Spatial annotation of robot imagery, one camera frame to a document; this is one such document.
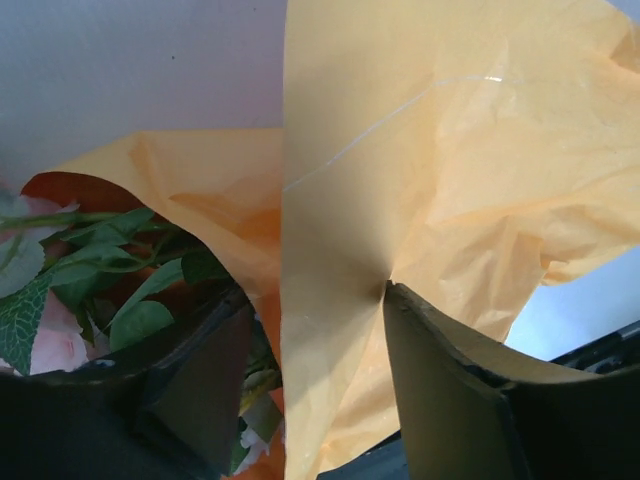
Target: white background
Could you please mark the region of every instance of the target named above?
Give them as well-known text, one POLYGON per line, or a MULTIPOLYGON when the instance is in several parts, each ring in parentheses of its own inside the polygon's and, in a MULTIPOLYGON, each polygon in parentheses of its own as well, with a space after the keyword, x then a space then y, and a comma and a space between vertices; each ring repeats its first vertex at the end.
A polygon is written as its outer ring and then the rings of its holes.
MULTIPOLYGON (((614 0, 640 20, 640 0, 614 0)), ((5 0, 0 178, 137 130, 282 125, 286 0, 5 0)), ((540 288, 508 344, 551 359, 640 319, 640 250, 540 288)))

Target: bouquet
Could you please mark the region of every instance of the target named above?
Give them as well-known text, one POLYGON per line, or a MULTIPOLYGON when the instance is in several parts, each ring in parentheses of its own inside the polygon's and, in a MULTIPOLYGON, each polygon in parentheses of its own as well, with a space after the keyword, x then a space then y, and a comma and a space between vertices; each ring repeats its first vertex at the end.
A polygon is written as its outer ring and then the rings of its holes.
MULTIPOLYGON (((0 367, 71 372, 135 345, 205 305, 231 277, 195 236, 146 207, 79 205, 0 189, 0 367)), ((231 471, 254 463, 279 430, 281 386, 256 316, 231 471)))

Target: white table surface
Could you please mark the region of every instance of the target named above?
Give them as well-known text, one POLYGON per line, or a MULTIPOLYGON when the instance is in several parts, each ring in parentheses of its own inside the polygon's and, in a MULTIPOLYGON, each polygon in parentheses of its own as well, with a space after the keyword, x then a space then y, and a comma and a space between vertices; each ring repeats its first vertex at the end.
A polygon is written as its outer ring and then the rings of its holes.
MULTIPOLYGON (((614 0, 640 19, 640 0, 614 0)), ((286 0, 3 2, 0 177, 137 130, 282 125, 286 0)), ((640 249, 540 288, 508 344, 551 359, 640 319, 640 249)))

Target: crumpled paper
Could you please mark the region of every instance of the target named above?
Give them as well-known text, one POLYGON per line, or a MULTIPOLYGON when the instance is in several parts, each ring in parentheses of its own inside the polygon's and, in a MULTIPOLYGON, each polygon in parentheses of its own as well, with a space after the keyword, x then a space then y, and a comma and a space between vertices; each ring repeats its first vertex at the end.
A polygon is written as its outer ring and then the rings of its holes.
POLYGON ((312 479, 398 428, 388 278, 504 339, 537 285, 639 243, 637 34, 598 0, 290 0, 284 131, 141 132, 57 170, 220 258, 281 359, 286 478, 312 479))

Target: orange wrapping paper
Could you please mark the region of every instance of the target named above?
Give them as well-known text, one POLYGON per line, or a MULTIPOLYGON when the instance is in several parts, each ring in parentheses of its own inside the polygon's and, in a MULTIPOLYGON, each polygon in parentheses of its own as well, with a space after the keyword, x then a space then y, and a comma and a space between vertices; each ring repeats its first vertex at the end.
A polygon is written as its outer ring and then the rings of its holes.
POLYGON ((290 0, 284 131, 143 132, 58 170, 220 258, 281 359, 286 478, 313 479, 398 428, 388 278, 503 339, 537 285, 639 243, 637 34, 598 0, 290 0))

